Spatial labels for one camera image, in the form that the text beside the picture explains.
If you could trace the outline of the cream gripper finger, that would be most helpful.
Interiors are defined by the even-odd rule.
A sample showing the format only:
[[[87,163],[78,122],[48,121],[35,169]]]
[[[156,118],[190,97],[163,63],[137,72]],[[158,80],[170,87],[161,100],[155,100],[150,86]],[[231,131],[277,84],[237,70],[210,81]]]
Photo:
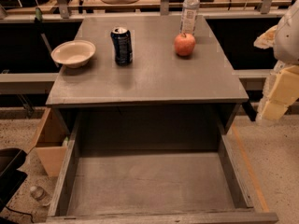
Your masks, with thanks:
[[[299,66],[276,64],[263,86],[257,121],[278,121],[299,99]]]
[[[256,40],[253,42],[253,46],[259,49],[273,48],[276,30],[276,25],[269,28],[267,31],[256,38]]]

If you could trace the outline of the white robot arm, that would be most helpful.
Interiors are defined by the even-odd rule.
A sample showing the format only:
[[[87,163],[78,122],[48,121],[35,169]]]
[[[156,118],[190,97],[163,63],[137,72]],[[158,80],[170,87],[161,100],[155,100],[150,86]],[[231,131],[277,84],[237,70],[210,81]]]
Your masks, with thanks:
[[[278,60],[264,83],[257,116],[260,123],[273,123],[299,99],[299,1],[277,25],[258,36],[253,45],[259,49],[272,48]]]

